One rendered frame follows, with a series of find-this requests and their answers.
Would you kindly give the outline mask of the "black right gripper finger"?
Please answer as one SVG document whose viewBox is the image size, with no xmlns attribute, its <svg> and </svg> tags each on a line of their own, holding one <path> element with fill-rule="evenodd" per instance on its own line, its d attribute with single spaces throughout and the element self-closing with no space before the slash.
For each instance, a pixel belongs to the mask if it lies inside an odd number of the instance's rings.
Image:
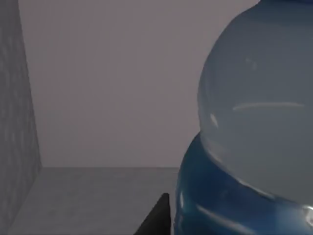
<svg viewBox="0 0 313 235">
<path fill-rule="evenodd" d="M 134 235 L 171 235 L 169 193 L 161 195 Z"/>
</svg>

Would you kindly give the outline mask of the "clear bottle with blue label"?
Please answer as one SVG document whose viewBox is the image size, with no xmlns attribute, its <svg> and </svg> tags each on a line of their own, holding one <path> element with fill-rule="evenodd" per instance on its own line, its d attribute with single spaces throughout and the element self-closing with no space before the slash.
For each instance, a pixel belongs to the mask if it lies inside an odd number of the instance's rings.
<svg viewBox="0 0 313 235">
<path fill-rule="evenodd" d="M 174 235 L 313 235 L 313 0 L 260 0 L 215 41 Z"/>
</svg>

